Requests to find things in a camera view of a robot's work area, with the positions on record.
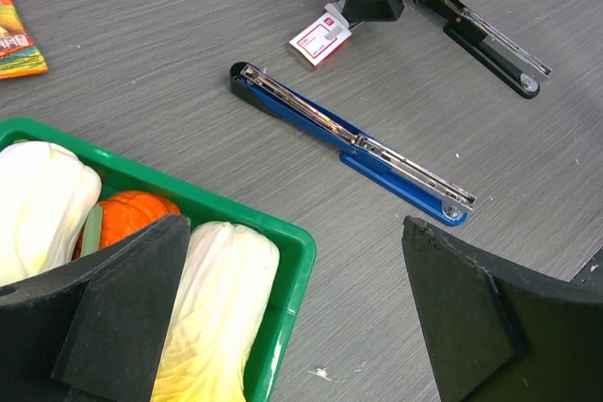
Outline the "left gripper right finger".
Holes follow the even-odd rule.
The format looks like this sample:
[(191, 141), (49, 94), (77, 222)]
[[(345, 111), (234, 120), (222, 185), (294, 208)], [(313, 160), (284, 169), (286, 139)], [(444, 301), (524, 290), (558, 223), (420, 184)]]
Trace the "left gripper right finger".
[(562, 281), (417, 217), (401, 243), (441, 400), (601, 400), (600, 252)]

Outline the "blue stapler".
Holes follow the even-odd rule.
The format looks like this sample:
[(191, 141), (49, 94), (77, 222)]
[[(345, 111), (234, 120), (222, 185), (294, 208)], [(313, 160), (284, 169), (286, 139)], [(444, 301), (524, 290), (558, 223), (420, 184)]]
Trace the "blue stapler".
[(473, 211), (475, 196), (397, 153), (248, 62), (229, 70), (231, 91), (249, 105), (340, 151), (348, 167), (448, 226)]

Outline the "red white staple box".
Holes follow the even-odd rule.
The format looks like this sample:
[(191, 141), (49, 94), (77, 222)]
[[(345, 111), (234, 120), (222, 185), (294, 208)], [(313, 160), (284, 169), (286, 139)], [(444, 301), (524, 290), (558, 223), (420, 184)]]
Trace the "red white staple box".
[(314, 71), (351, 38), (350, 23), (337, 3), (326, 4), (323, 13), (287, 44), (302, 64)]

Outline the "black stapler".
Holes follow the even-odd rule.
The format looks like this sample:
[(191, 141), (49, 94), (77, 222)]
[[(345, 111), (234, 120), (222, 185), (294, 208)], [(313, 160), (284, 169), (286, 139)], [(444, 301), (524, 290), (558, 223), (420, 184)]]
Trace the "black stapler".
[(460, 0), (424, 0), (423, 4), (447, 21), (444, 32), (526, 99), (540, 93), (551, 69), (513, 42)]

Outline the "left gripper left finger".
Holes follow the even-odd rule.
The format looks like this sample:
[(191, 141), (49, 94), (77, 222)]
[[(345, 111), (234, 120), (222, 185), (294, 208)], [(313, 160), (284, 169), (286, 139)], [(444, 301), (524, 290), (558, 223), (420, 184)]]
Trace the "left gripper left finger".
[(2, 286), (2, 400), (149, 400), (189, 237), (184, 217), (166, 215)]

